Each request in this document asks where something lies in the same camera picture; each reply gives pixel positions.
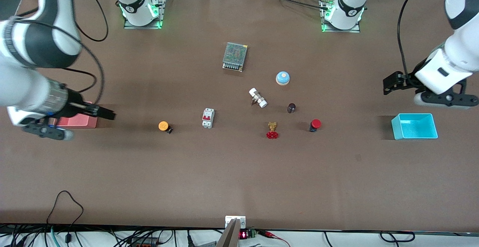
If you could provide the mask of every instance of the pink box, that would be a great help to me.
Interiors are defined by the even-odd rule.
[[[66,129],[93,129],[96,128],[97,117],[91,117],[83,114],[77,114],[71,118],[61,117],[58,121],[58,127]]]

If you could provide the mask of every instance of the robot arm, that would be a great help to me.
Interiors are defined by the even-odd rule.
[[[335,28],[348,30],[361,20],[366,0],[332,0],[332,2],[333,4],[326,5],[329,10],[324,19]]]
[[[118,1],[132,25],[147,25],[158,16],[152,12],[158,0]],[[35,22],[61,28],[79,40],[73,0],[38,0],[32,17],[0,21],[0,106],[7,107],[12,123],[41,137],[69,140],[72,132],[49,125],[50,118],[81,113],[114,119],[113,111],[84,102],[79,92],[36,71],[38,67],[67,68],[82,48],[62,31]]]
[[[409,74],[397,71],[383,80],[384,94],[417,88],[414,102],[421,106],[468,109],[478,104],[467,95],[466,78],[479,71],[479,0],[445,0],[454,33]],[[460,92],[454,92],[460,85]]]

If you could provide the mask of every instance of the table surface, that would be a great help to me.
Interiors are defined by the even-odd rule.
[[[101,37],[94,0],[75,1],[79,25]],[[163,29],[124,30],[115,0],[100,1],[110,35],[82,39],[104,66],[101,104],[117,119],[53,141],[11,126],[1,109],[0,222],[43,223],[66,189],[85,207],[79,223],[221,227],[237,214],[262,228],[479,232],[478,109],[417,107],[414,90],[382,94],[382,79],[402,68],[404,0],[368,0],[360,34],[322,33],[317,10],[281,0],[170,0]],[[23,0],[20,11],[35,6]],[[443,0],[411,0],[409,68],[450,34]],[[227,42],[248,45],[242,73],[221,68]],[[72,68],[97,72],[86,52]],[[277,85],[279,71],[289,85]],[[41,72],[72,89],[91,82]],[[468,92],[479,93],[478,80]],[[264,109],[250,106],[253,87]],[[201,126],[206,107],[216,110],[212,129]],[[393,116],[422,112],[434,115],[438,139],[392,140]],[[78,213],[62,196],[50,222]]]

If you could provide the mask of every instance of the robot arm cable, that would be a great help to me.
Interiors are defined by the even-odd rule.
[[[416,85],[414,82],[412,82],[411,77],[409,76],[408,69],[406,67],[406,58],[404,57],[404,51],[402,51],[401,33],[400,33],[401,19],[402,19],[402,13],[404,12],[404,9],[406,8],[406,4],[408,3],[408,1],[409,0],[404,0],[401,11],[399,12],[399,18],[397,19],[397,45],[399,46],[399,52],[401,54],[402,67],[404,68],[404,76],[406,77],[409,84],[411,84],[414,87],[419,87],[420,85]]]
[[[101,41],[104,41],[107,37],[108,37],[108,33],[109,33],[109,30],[110,30],[110,27],[108,27],[108,20],[106,19],[106,15],[105,15],[105,12],[103,11],[103,7],[101,6],[99,0],[95,0],[98,7],[100,8],[101,10],[101,15],[103,15],[103,20],[105,21],[105,26],[106,26],[106,33],[105,33],[105,36],[101,39],[94,39],[93,37],[90,37],[88,34],[86,34],[83,29],[80,27],[80,25],[78,25],[78,22],[75,21],[75,25],[77,26],[78,30],[84,35],[86,36],[89,40],[92,40],[92,41],[95,41],[95,42],[101,42]],[[24,17],[24,16],[27,16],[27,15],[30,15],[34,12],[37,12],[38,11],[38,7],[36,8],[33,8],[31,10],[28,10],[24,13],[20,13],[18,14],[17,16],[19,17]]]
[[[78,40],[76,37],[74,37],[73,35],[71,35],[70,33],[68,33],[67,31],[61,29],[60,27],[56,27],[55,25],[50,25],[50,24],[47,24],[45,22],[41,22],[41,21],[37,21],[37,20],[22,20],[22,19],[19,19],[19,18],[16,18],[14,19],[14,23],[18,23],[18,24],[37,24],[37,25],[43,25],[45,27],[50,27],[52,29],[55,29],[55,30],[58,30],[60,32],[62,32],[63,34],[66,34],[67,36],[69,36],[71,39],[75,40],[76,42],[78,42],[78,44],[80,44],[80,46],[82,46],[82,48],[84,48],[88,54],[90,54],[90,56],[93,58],[93,60],[95,61],[97,67],[98,67],[98,71],[100,72],[100,90],[98,92],[98,96],[94,102],[94,104],[98,104],[98,102],[100,101],[101,99],[101,96],[103,95],[103,89],[104,89],[104,85],[105,85],[105,75],[104,75],[104,71],[103,71],[103,66],[101,66],[101,63],[100,61],[98,60],[98,58],[95,56],[95,54],[87,47],[85,46],[85,44],[83,44],[80,40]]]

